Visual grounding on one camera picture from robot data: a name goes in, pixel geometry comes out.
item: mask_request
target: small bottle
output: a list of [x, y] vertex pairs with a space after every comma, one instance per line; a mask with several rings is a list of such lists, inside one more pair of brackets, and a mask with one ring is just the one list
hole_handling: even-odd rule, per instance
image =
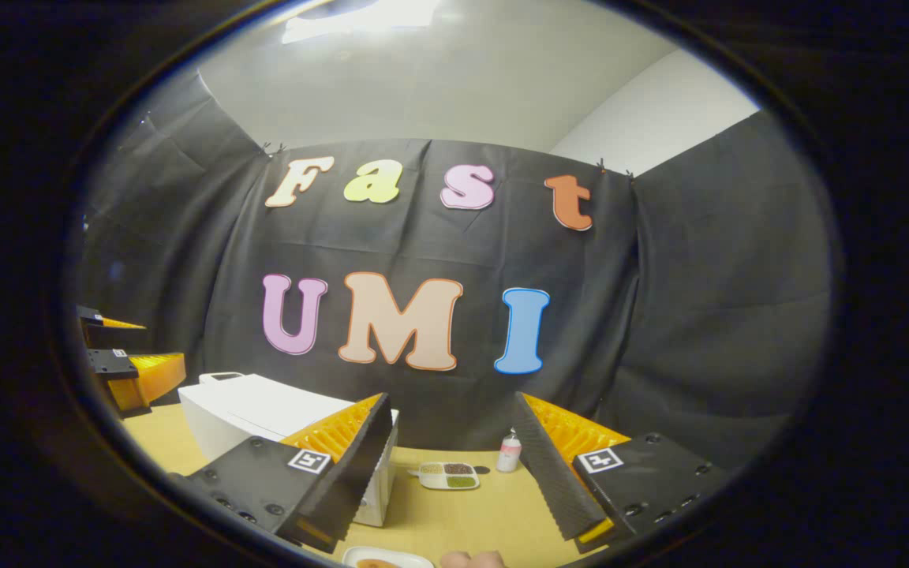
[[521, 441], [517, 439], [514, 428], [504, 438], [500, 445], [500, 455], [497, 457], [497, 471], [510, 473], [517, 469], [518, 459], [521, 457]]

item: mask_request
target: table surface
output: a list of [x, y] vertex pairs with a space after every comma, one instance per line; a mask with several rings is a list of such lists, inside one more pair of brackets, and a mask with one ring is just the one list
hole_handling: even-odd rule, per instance
[[[156, 406], [152, 413], [126, 418], [123, 424], [144, 452], [166, 471], [189, 475], [209, 463], [195, 444], [180, 404]], [[498, 550], [504, 562], [515, 568], [559, 566], [587, 556], [578, 553], [573, 540], [565, 542], [560, 536], [533, 476], [521, 466], [511, 473], [498, 472], [497, 454], [495, 450], [394, 448], [391, 463], [397, 472], [385, 525], [354, 522], [335, 553], [308, 550], [341, 562], [349, 547], [383, 547], [419, 554], [434, 566], [452, 550], [469, 554]], [[479, 476], [478, 489], [439, 491], [423, 488], [407, 473], [431, 461], [466, 462], [491, 471]]]

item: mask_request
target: white box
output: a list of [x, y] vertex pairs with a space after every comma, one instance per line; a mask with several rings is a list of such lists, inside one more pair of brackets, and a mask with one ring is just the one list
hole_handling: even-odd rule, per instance
[[[251, 435], [278, 442], [353, 404], [260, 375], [241, 373], [202, 375], [199, 384], [179, 388], [178, 396], [188, 427], [209, 461], [223, 456]], [[395, 478], [389, 461], [398, 438], [397, 421], [398, 410], [393, 409], [391, 436], [353, 519], [363, 525], [382, 526], [385, 521]]]

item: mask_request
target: hand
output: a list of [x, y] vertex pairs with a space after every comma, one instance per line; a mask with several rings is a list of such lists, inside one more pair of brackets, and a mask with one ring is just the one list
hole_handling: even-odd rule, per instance
[[481, 552], [469, 557], [465, 552], [448, 552], [440, 557], [440, 568], [507, 568], [500, 553]]

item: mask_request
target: pink letter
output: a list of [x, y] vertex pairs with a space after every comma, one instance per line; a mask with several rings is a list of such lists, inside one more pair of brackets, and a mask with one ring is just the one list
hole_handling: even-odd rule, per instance
[[493, 172], [486, 166], [454, 166], [444, 174], [447, 187], [440, 190], [440, 202], [448, 209], [482, 209], [493, 204]]
[[300, 331], [287, 334], [282, 329], [282, 299], [290, 288], [290, 280], [282, 274], [269, 274], [262, 280], [266, 299], [262, 313], [262, 328], [271, 346], [290, 355], [303, 355], [311, 351], [318, 335], [318, 304], [328, 291], [328, 284], [317, 278], [304, 278], [297, 284], [304, 304], [300, 311]]

